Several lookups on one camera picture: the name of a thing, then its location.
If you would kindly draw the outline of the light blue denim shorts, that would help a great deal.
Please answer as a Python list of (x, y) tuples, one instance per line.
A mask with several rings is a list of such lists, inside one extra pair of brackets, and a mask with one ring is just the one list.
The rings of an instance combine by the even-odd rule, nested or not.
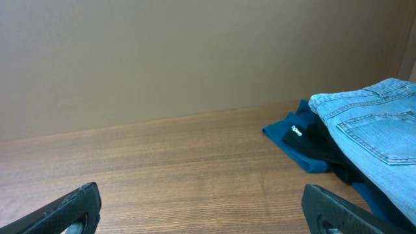
[(315, 94), (309, 107), (349, 160), (414, 223), (415, 83), (389, 78)]

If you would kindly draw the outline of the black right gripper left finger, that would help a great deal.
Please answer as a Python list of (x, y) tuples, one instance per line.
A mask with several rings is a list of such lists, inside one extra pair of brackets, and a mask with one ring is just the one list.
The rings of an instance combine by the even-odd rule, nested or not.
[(98, 185), (89, 182), (1, 228), (5, 234), (94, 234), (100, 221)]

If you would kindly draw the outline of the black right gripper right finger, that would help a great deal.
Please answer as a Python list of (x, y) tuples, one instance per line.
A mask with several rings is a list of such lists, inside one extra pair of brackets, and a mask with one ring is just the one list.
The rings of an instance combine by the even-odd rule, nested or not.
[(302, 210), (311, 234), (410, 234), (318, 185), (305, 185)]

